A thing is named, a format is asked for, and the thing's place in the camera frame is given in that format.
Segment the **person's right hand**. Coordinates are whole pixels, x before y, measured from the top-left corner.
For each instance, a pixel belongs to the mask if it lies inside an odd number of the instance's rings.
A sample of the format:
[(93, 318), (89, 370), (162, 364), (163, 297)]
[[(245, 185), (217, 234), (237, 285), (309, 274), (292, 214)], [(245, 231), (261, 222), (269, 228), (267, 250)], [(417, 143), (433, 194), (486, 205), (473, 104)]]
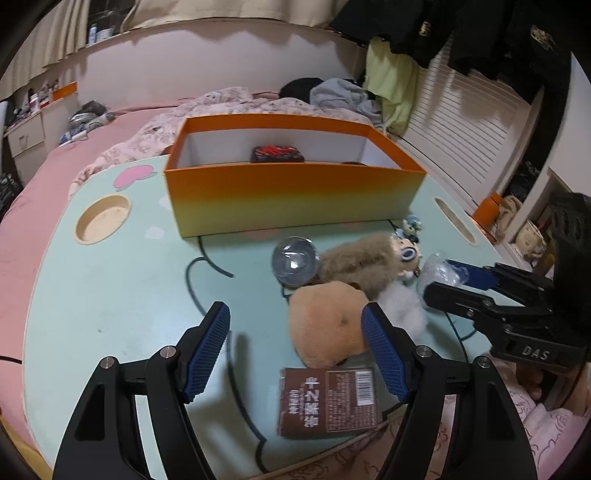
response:
[(516, 378), (534, 401), (542, 402), (554, 387), (558, 373), (521, 362), (516, 364)]

